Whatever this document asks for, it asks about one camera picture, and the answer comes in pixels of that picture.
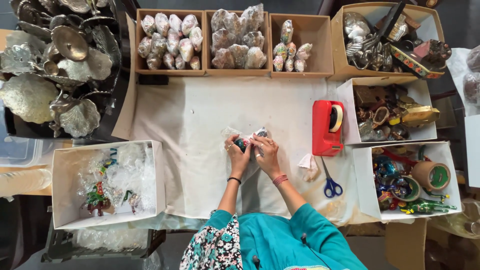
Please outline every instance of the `black bracelet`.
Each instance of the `black bracelet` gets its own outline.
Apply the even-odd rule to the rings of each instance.
[[[227,182],[228,182],[228,181],[230,181],[230,180],[232,180],[232,179],[235,179],[235,180],[237,180],[237,181],[239,182],[239,184],[241,184],[241,181],[240,181],[240,179],[238,179],[238,178],[235,178],[235,177],[230,177],[230,178],[228,178],[228,179],[227,179]]]

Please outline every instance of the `pink bangle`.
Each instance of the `pink bangle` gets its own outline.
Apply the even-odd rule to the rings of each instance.
[[[281,184],[282,182],[288,180],[287,178],[287,175],[286,174],[282,174],[281,176],[275,178],[272,183],[275,185],[275,187],[278,187],[279,184]]]

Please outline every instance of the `plastic crate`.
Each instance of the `plastic crate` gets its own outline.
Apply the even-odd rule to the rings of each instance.
[[[124,248],[122,250],[108,250],[104,247],[88,249],[86,247],[74,247],[72,244],[73,234],[64,230],[53,229],[53,219],[50,222],[50,230],[47,239],[47,251],[43,254],[41,262],[60,263],[70,259],[93,259],[93,258],[120,258],[131,257],[132,259],[148,258],[160,244],[165,242],[166,230],[148,230],[148,248]]]

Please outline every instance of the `blue scissors handle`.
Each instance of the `blue scissors handle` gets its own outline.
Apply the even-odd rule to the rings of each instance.
[[[335,183],[331,177],[327,177],[327,184],[325,185],[324,193],[327,198],[333,198],[335,196],[342,195],[343,188],[339,184]]]

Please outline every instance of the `woman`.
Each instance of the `woman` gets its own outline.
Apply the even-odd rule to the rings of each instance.
[[[238,137],[225,141],[232,171],[220,204],[193,236],[180,269],[366,270],[337,228],[302,198],[280,170],[278,145],[254,135],[243,154],[233,143]],[[238,188],[252,147],[258,165],[285,200],[290,220],[261,213],[237,217]]]

